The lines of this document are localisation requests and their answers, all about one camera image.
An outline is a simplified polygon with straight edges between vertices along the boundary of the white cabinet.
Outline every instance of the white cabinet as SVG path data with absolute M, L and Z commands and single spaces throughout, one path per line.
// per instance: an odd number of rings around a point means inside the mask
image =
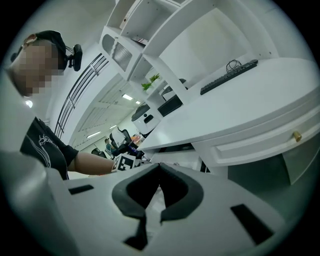
M 229 143 L 222 143 L 223 137 L 220 137 L 194 142 L 192 145 L 207 166 L 230 166 L 281 154 L 306 142 L 319 132 L 320 105 L 288 123 L 255 136 L 242 138 L 244 133 L 236 132 L 232 135 L 234 141 Z

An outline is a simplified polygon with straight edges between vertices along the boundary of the ceiling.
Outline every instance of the ceiling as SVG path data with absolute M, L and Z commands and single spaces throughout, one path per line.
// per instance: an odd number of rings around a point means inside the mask
M 135 111 L 140 106 L 136 104 L 136 101 L 142 103 L 129 83 L 124 81 L 120 75 L 118 77 L 119 79 L 110 89 L 93 103 L 93 108 L 86 113 L 85 118 L 82 117 L 81 124 L 78 126 L 80 128 L 73 134 L 73 141 L 70 144 L 75 149 L 82 150 L 104 136 L 109 137 L 112 132 L 110 127 L 118 125 L 125 117 Z M 125 99 L 122 97 L 123 94 L 129 95 L 133 99 Z M 101 133 L 87 138 L 96 132 Z

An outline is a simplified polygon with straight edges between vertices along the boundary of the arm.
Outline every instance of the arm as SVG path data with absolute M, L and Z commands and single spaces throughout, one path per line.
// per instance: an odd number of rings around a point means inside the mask
M 68 166 L 69 172 L 87 175 L 109 174 L 114 161 L 94 154 L 79 152 Z
M 94 154 L 79 152 L 69 145 L 65 145 L 53 132 L 45 125 L 45 123 L 38 119 L 38 124 L 46 131 L 49 137 L 60 149 L 65 158 L 68 171 L 78 172 L 88 175 L 99 175 L 111 173 L 113 160 L 109 160 Z

